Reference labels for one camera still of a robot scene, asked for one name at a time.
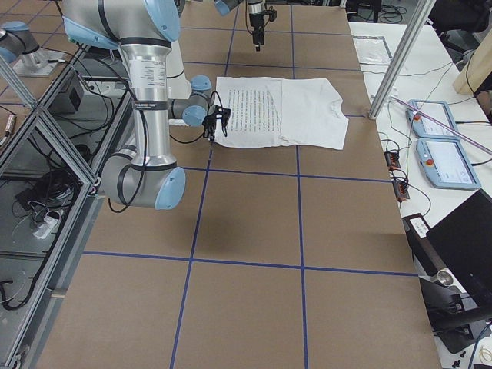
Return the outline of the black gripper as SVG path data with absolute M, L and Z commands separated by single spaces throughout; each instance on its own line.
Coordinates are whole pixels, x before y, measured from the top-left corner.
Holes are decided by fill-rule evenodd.
M 254 49 L 256 52 L 261 50 L 261 45 L 264 44 L 264 16 L 261 13 L 250 14 L 249 16 L 250 26 L 252 27 L 252 38 Z
M 209 141 L 215 140 L 215 130 L 220 124 L 223 133 L 227 133 L 228 121 L 231 117 L 231 109 L 215 105 L 212 113 L 207 115 L 202 125 L 204 126 L 205 138 Z

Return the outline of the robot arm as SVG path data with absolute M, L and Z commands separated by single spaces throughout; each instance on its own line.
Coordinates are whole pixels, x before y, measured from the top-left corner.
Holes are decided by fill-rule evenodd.
M 214 6 L 221 15 L 227 15 L 241 3 L 242 0 L 217 0 Z M 267 6 L 266 1 L 247 0 L 244 3 L 246 30 L 252 38 L 255 51 L 259 52 L 264 46 L 266 27 L 276 20 L 278 13 L 272 6 Z
M 167 61 L 181 57 L 173 50 L 181 31 L 178 6 L 173 1 L 66 1 L 63 12 L 71 40 L 118 51 L 128 73 L 135 128 L 103 166 L 106 197 L 123 208 L 175 208 L 186 174 L 171 153 L 169 121 L 202 127 L 203 137 L 212 140 L 216 127 L 227 129 L 231 115 L 214 103 L 218 95 L 204 75 L 178 79 L 187 98 L 168 97 Z

